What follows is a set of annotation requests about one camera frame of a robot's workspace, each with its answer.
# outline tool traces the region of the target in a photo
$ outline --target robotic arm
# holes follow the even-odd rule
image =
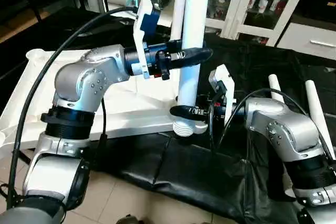
[[[250,98],[245,106],[246,128],[269,139],[293,183],[300,223],[335,223],[336,175],[319,143],[313,121],[279,101]]]
[[[24,180],[24,200],[4,212],[0,223],[61,223],[65,211],[82,203],[90,173],[83,154],[90,144],[94,113],[108,87],[138,74],[166,80],[170,69],[196,65],[212,55],[207,48],[182,50],[181,41],[147,46],[143,36],[157,19],[157,11],[144,0],[134,24],[134,48],[96,48],[58,71],[52,108],[41,116],[47,127]]]

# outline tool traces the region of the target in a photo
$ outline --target black cloth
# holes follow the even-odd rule
[[[3,52],[6,47],[10,48],[13,57],[12,64],[8,65],[17,66],[25,61],[24,53],[29,49],[55,50],[75,28],[94,15],[79,10],[63,10],[0,44],[0,50]],[[105,22],[115,22],[115,30],[79,38],[72,48],[133,44],[132,26],[110,19]],[[164,28],[159,28],[159,31],[162,33],[156,36],[156,42],[167,40],[165,34],[169,31]],[[199,94],[213,94],[208,74],[225,63],[235,80],[235,97],[238,100],[248,92],[268,87],[267,77],[275,73],[282,91],[306,109],[304,81],[313,79],[324,112],[336,114],[335,74],[324,69],[324,66],[336,67],[335,61],[291,50],[248,45],[214,35],[206,35],[205,40],[207,46],[214,50],[214,56],[201,66]],[[13,90],[22,70],[18,69],[0,80],[7,83],[6,92]],[[2,107],[7,102],[6,95],[2,96]],[[327,123],[335,143],[335,120],[327,118]],[[216,124],[214,130],[218,137],[222,126]],[[282,195],[282,164],[263,136],[244,129],[242,119],[233,121],[216,156],[209,151],[207,133],[180,138],[167,132],[108,140],[100,161],[99,170],[144,189],[232,218],[238,223],[297,223],[293,204],[279,201]]]

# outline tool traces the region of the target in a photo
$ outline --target white ribbed base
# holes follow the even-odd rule
[[[173,130],[179,136],[191,136],[194,133],[194,121],[177,119],[173,123]]]

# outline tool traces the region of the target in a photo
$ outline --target white rod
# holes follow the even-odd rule
[[[271,89],[276,89],[281,91],[280,89],[280,84],[278,81],[278,77],[276,74],[271,74],[268,76],[268,82],[269,82],[269,87]],[[271,92],[271,96],[274,100],[277,100],[279,102],[285,103],[284,98],[282,97],[281,94],[275,93],[275,92]]]
[[[184,7],[185,7],[185,0],[175,0],[170,40],[177,40],[181,38],[183,17],[184,17]],[[180,80],[180,70],[179,69],[171,70],[170,79],[171,79],[171,82],[173,83],[173,93],[175,94],[175,97],[176,97],[179,94],[178,93],[179,92],[178,82]]]
[[[170,40],[181,38],[185,0],[175,0]]]
[[[182,48],[203,47],[207,4],[208,0],[186,0]],[[195,105],[199,74],[199,65],[181,69],[178,105]],[[194,121],[177,118],[173,130],[179,136],[190,136],[194,126]]]
[[[314,121],[320,130],[327,147],[331,153],[332,158],[335,160],[335,152],[332,147],[329,131],[322,111],[319,96],[316,91],[315,83],[312,80],[306,81],[306,92],[308,98],[308,105],[311,119]]]

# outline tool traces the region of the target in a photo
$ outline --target black cylinder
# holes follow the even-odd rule
[[[47,123],[47,135],[77,140],[89,138],[93,119],[94,113],[59,106],[41,116],[41,121]]]
[[[329,169],[327,160],[322,155],[286,162],[285,166],[295,188],[315,189],[336,183],[333,170]]]

